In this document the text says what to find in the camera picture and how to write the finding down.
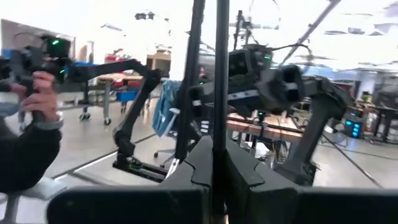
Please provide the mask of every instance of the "wire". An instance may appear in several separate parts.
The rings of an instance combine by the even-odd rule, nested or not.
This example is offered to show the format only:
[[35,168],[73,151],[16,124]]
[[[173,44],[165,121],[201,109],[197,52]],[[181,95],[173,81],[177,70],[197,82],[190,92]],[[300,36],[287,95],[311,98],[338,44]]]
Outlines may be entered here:
[[271,50],[272,51],[276,51],[276,50],[281,50],[281,49],[285,49],[285,48],[288,48],[288,47],[304,47],[305,49],[307,49],[308,50],[308,60],[307,60],[307,62],[304,64],[305,65],[305,67],[303,68],[303,73],[306,73],[309,69],[310,69],[310,66],[312,66],[312,60],[313,60],[313,54],[312,54],[312,50],[307,46],[307,45],[304,45],[304,44],[298,44],[298,43],[296,43],[296,44],[289,44],[289,45],[285,45],[285,46],[282,46],[282,47],[274,47],[274,48],[271,48]]

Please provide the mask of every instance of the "vertical rod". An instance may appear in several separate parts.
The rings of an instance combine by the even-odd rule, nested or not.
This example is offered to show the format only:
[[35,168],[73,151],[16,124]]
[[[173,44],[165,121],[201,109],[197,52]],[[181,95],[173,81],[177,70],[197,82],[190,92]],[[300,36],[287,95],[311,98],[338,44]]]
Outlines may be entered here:
[[229,0],[217,0],[215,105],[214,105],[214,149],[225,150],[226,109],[228,97],[228,21]]
[[236,30],[234,35],[234,50],[236,50],[236,46],[238,44],[239,31],[241,30],[241,21],[242,21],[242,10],[238,11],[238,18],[236,18]]
[[213,223],[224,223],[223,154],[226,150],[226,110],[228,97],[229,0],[217,0],[215,103],[213,130]]
[[[185,74],[180,89],[181,113],[179,117],[178,130],[189,130],[191,122],[192,102],[190,100],[189,89],[196,85],[198,81],[198,58],[201,36],[201,23],[203,21],[203,11],[205,10],[205,0],[194,0],[192,8],[191,31],[188,40],[187,59],[185,63]],[[182,162],[187,156],[188,131],[180,131],[175,145],[175,158]]]

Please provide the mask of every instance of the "camera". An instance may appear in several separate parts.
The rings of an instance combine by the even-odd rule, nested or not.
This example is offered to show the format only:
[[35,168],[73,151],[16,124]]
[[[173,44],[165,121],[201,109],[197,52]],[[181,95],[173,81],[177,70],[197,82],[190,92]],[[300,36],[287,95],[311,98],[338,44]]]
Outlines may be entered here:
[[71,42],[51,35],[41,35],[40,47],[26,46],[19,50],[11,50],[9,58],[0,58],[0,78],[11,75],[22,85],[28,84],[35,71],[53,74],[58,83],[67,77],[67,67],[72,65],[68,58]]

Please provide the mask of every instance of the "pipe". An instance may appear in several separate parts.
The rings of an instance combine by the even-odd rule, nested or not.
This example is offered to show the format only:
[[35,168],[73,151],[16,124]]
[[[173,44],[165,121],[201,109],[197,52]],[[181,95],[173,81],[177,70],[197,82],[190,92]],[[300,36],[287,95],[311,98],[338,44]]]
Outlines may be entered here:
[[[331,12],[338,3],[340,3],[341,0],[331,0],[330,4],[328,7],[326,7],[326,9],[319,15],[319,17],[316,19],[316,21],[313,24],[309,25],[308,30],[304,33],[304,35],[299,38],[299,40],[297,41],[297,45],[299,44],[303,44],[305,40],[307,40],[310,35],[312,34],[312,32],[319,26],[319,24],[326,18],[326,16],[329,14],[329,12]],[[298,49],[298,46],[296,47],[292,47],[292,49],[290,50],[290,52],[286,55],[285,59],[283,59],[283,61],[280,63],[280,65],[283,65],[293,54],[294,52]]]

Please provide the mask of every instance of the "person's arm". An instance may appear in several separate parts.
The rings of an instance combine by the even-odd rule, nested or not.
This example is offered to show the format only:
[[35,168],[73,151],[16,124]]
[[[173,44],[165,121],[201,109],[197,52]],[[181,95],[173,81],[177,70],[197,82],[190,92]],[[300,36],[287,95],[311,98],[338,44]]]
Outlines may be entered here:
[[19,137],[8,134],[2,138],[0,192],[17,192],[33,187],[56,158],[60,140],[59,130],[42,130],[33,125]]
[[[57,113],[57,94],[52,89],[53,75],[33,74],[34,88],[22,106],[27,112],[41,111],[44,120],[29,125],[19,137],[13,134],[5,121],[0,121],[0,192],[17,192],[33,187],[55,160],[60,150],[63,120]],[[23,93],[17,86],[13,92]]]

